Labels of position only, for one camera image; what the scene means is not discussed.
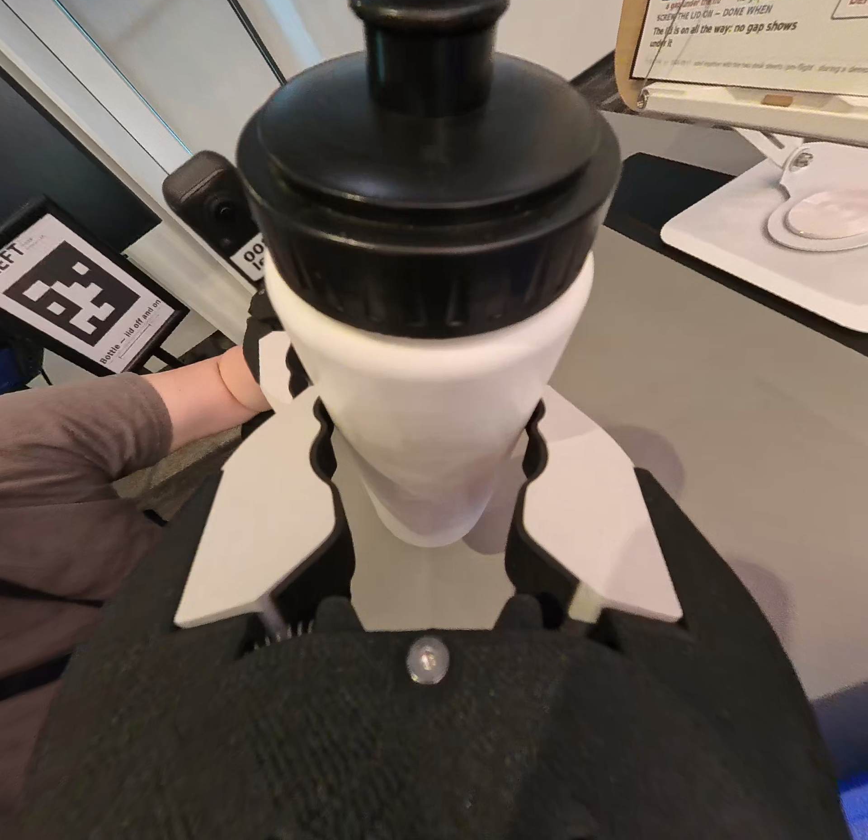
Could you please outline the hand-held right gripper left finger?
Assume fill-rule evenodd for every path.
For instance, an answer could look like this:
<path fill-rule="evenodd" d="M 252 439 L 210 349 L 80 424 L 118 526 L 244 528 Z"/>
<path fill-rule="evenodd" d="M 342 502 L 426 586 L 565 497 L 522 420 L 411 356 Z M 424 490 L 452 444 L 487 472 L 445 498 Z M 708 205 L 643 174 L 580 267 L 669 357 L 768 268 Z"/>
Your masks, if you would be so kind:
<path fill-rule="evenodd" d="M 319 396 L 277 411 L 223 466 L 175 612 L 191 629 L 252 615 L 310 629 L 320 604 L 351 599 L 353 538 L 333 482 L 331 418 Z"/>

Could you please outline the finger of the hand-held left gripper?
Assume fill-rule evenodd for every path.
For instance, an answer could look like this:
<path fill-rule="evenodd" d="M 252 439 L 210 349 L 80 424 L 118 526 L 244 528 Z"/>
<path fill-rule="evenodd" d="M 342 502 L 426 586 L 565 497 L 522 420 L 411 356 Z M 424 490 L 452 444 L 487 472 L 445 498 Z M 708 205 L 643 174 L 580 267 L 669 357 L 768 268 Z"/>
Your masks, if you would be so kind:
<path fill-rule="evenodd" d="M 290 337 L 274 331 L 259 340 L 259 387 L 272 407 L 283 407 L 311 387 Z"/>

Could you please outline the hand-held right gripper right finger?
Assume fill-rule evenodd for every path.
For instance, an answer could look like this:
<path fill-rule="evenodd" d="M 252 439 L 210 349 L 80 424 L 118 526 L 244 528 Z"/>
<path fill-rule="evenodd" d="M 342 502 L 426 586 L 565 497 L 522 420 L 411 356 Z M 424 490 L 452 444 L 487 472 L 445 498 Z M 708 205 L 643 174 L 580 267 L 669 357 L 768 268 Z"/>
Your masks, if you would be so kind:
<path fill-rule="evenodd" d="M 547 387 L 526 425 L 505 570 L 543 622 L 595 622 L 611 609 L 683 615 L 635 467 L 599 425 Z"/>

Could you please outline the white plastic bottle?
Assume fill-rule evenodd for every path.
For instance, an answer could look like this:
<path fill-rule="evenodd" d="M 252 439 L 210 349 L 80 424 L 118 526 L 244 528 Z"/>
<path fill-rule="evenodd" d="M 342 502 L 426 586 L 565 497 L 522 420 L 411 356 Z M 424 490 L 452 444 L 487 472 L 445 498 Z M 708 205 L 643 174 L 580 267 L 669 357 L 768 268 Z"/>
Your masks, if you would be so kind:
<path fill-rule="evenodd" d="M 450 339 L 353 328 L 299 297 L 269 252 L 264 270 L 269 301 L 380 520 L 417 547 L 461 540 L 493 497 L 589 301 L 593 253 L 542 311 Z"/>

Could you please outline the black bottle lid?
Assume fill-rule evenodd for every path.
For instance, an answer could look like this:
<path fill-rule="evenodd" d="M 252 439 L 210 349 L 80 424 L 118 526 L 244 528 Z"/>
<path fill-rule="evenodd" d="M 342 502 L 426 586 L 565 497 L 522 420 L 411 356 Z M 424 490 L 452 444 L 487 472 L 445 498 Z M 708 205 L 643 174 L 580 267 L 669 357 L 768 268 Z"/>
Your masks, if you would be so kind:
<path fill-rule="evenodd" d="M 278 280 L 320 313 L 411 338 L 480 335 L 579 276 L 621 175 L 570 83 L 495 52 L 509 0 L 349 0 L 364 52 L 295 76 L 236 162 Z"/>

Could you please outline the blue plastic bin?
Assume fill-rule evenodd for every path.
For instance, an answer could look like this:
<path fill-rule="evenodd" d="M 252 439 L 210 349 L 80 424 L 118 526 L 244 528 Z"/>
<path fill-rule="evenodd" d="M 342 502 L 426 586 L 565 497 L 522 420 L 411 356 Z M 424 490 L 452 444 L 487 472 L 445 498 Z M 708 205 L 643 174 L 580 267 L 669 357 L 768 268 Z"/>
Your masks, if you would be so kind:
<path fill-rule="evenodd" d="M 813 702 L 853 839 L 867 838 L 867 682 Z"/>

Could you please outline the black sign easel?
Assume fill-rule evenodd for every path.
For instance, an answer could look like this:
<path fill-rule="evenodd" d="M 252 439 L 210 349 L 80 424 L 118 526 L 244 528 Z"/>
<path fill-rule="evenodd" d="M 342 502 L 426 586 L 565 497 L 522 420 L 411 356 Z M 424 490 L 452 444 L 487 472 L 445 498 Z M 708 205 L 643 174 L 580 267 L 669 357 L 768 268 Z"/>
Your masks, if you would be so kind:
<path fill-rule="evenodd" d="M 191 346 L 179 356 L 174 356 L 166 348 L 159 348 L 154 357 L 162 362 L 166 368 L 180 368 L 200 363 L 215 357 L 220 357 L 235 347 L 228 337 L 214 333 L 200 343 Z"/>

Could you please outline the framed glass window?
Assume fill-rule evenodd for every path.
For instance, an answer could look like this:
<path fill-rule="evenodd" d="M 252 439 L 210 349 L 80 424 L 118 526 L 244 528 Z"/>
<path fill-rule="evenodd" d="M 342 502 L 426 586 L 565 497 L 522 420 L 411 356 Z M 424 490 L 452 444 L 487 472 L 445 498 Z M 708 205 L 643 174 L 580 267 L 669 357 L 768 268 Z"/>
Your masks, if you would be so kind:
<path fill-rule="evenodd" d="M 278 81 L 229 0 L 58 1 L 189 152 L 235 160 Z"/>

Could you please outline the framed marker sign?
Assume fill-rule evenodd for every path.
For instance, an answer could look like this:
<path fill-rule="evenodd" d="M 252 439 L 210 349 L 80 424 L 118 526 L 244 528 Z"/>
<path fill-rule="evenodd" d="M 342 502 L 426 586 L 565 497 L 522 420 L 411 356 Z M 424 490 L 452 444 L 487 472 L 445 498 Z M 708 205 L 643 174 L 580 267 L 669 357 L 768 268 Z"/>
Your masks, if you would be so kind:
<path fill-rule="evenodd" d="M 2 223 L 2 325 L 98 377 L 138 372 L 189 308 L 48 198 Z"/>

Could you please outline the black rectangular pad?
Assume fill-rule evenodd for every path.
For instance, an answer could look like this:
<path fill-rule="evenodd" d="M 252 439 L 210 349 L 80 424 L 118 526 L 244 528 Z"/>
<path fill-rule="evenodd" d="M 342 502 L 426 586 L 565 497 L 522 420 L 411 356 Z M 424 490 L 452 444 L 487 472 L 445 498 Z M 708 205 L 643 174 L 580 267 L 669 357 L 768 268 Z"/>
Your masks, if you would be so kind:
<path fill-rule="evenodd" d="M 657 240 L 667 223 L 733 180 L 731 174 L 638 152 L 624 159 L 604 225 Z"/>

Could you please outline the dark wall screen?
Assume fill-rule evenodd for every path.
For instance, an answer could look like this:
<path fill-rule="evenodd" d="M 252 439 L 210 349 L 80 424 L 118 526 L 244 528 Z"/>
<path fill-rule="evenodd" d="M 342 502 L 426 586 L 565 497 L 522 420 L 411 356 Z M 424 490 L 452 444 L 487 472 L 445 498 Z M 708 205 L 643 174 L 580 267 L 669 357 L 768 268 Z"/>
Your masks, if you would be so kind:
<path fill-rule="evenodd" d="M 1 72 L 1 221 L 47 198 L 114 250 L 161 223 L 114 173 Z"/>

